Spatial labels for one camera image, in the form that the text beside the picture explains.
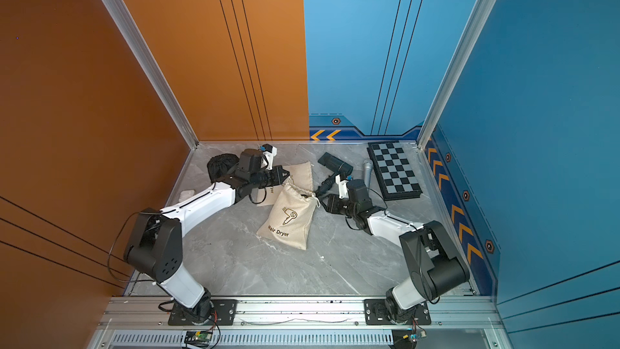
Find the beige printed drawstring pouch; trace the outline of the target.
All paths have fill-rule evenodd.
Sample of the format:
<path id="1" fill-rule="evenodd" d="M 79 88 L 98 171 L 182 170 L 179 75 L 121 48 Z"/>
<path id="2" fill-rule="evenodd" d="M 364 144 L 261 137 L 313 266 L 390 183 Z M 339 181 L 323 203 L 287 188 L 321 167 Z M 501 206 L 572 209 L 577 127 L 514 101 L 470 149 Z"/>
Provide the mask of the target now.
<path id="1" fill-rule="evenodd" d="M 296 165 L 285 165 L 284 170 L 291 173 L 285 180 L 286 183 L 293 184 L 307 191 L 313 191 L 313 165 L 310 162 Z M 265 198 L 263 202 L 258 203 L 258 206 L 273 205 L 283 189 L 284 186 L 279 185 L 268 187 L 265 191 L 258 191 L 258 200 Z"/>

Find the black hair dryer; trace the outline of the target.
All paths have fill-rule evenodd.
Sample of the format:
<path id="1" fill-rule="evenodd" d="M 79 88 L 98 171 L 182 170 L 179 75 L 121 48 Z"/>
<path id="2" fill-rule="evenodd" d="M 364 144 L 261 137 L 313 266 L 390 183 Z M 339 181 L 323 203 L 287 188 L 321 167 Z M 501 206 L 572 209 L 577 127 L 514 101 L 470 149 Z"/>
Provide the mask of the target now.
<path id="1" fill-rule="evenodd" d="M 336 177 L 339 176 L 341 179 L 345 179 L 349 177 L 353 173 L 353 166 L 344 161 L 340 160 L 340 158 L 335 157 L 330 153 L 324 153 L 319 159 L 318 163 L 321 166 L 329 169 L 332 174 L 327 179 L 325 179 L 316 189 L 315 195 L 316 197 L 324 196 L 328 193 L 328 191 L 336 184 Z"/>

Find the black drawstring pouch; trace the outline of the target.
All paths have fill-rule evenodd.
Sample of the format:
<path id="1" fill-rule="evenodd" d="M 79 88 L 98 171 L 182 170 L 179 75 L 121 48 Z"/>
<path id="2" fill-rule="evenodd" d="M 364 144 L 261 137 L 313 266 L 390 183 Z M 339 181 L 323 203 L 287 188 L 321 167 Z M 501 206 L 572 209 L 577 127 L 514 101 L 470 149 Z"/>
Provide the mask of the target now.
<path id="1" fill-rule="evenodd" d="M 227 175 L 234 166 L 237 166 L 240 158 L 234 153 L 222 153 L 212 157 L 207 163 L 209 179 L 212 183 Z"/>

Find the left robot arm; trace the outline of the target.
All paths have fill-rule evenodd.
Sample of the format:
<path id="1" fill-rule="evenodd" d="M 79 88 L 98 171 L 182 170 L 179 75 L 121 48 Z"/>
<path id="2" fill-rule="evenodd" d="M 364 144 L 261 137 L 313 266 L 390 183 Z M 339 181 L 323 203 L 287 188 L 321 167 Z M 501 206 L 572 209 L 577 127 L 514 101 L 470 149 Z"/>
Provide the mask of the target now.
<path id="1" fill-rule="evenodd" d="M 211 293 L 184 267 L 185 236 L 254 189 L 282 185 L 289 176 L 290 171 L 280 165 L 250 172 L 233 168 L 190 199 L 158 211 L 141 211 L 125 247 L 124 261 L 172 297 L 190 323 L 205 324 L 212 315 Z"/>

